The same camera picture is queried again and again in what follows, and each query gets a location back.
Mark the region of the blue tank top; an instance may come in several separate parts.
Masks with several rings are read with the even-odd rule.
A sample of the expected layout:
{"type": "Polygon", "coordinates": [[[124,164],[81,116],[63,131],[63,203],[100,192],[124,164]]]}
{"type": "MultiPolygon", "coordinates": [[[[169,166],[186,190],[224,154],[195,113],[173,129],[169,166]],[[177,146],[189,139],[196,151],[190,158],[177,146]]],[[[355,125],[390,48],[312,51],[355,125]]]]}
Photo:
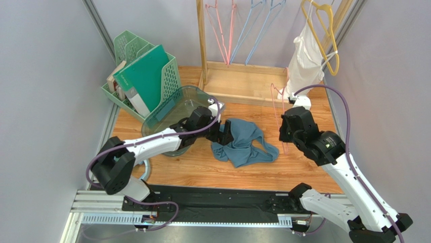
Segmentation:
{"type": "Polygon", "coordinates": [[[235,168],[256,163],[272,163],[279,156],[279,149],[264,139],[263,131],[253,122],[230,118],[233,141],[227,145],[211,144],[215,159],[230,161],[235,168]]]}

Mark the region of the pink wire hanger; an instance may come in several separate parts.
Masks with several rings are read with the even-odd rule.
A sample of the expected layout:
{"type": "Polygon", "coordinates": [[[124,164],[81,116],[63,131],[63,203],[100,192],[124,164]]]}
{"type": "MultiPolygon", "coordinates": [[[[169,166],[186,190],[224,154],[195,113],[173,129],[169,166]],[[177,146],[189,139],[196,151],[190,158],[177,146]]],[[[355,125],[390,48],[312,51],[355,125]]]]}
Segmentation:
{"type": "MultiPolygon", "coordinates": [[[[286,80],[288,81],[289,80],[289,69],[288,69],[288,67],[285,67],[284,68],[284,70],[283,70],[283,72],[285,72],[286,73],[286,80]]],[[[278,129],[280,129],[281,128],[281,125],[280,125],[280,121],[279,121],[279,116],[278,116],[278,112],[277,112],[277,105],[276,105],[276,102],[275,102],[275,95],[274,95],[274,91],[276,91],[277,92],[277,94],[280,94],[281,95],[281,105],[282,105],[282,108],[283,108],[283,110],[284,110],[284,108],[285,108],[285,105],[284,105],[284,93],[285,93],[285,87],[283,87],[282,88],[282,91],[280,91],[276,86],[275,86],[275,84],[274,83],[271,83],[271,85],[270,85],[270,93],[271,93],[271,99],[272,99],[272,104],[273,104],[273,110],[274,110],[274,116],[275,116],[275,121],[276,121],[276,124],[277,124],[277,127],[278,127],[278,129]]],[[[282,141],[280,141],[280,143],[281,143],[281,146],[282,146],[282,149],[283,149],[283,154],[284,155],[288,155],[288,148],[286,147],[286,145],[285,145],[285,143],[284,142],[282,142],[282,141]]]]}

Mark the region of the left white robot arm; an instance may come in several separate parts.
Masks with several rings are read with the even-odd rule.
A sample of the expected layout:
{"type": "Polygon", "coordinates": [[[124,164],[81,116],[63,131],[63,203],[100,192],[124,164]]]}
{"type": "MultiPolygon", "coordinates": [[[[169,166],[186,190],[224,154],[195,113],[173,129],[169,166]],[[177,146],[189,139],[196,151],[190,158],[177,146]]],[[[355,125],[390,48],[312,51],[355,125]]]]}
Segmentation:
{"type": "Polygon", "coordinates": [[[199,106],[189,117],[159,133],[135,140],[112,137],[92,159],[87,171],[92,172],[107,195],[122,194],[143,201],[151,190],[144,180],[132,176],[133,168],[159,154],[187,148],[199,138],[220,145],[229,144],[233,141],[230,121],[220,128],[224,109],[223,102],[209,107],[199,106]]]}

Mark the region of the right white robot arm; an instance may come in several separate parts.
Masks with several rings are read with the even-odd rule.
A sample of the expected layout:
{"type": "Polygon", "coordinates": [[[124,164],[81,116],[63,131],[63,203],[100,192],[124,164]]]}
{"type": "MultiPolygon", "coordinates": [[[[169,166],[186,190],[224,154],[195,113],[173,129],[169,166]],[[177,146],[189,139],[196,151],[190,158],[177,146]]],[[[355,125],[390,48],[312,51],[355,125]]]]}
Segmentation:
{"type": "Polygon", "coordinates": [[[395,242],[412,224],[406,213],[398,213],[360,172],[342,138],[320,131],[311,112],[302,106],[281,115],[279,140],[290,142],[321,167],[351,202],[348,207],[300,183],[289,192],[295,210],[321,215],[345,230],[352,242],[395,242]]]}

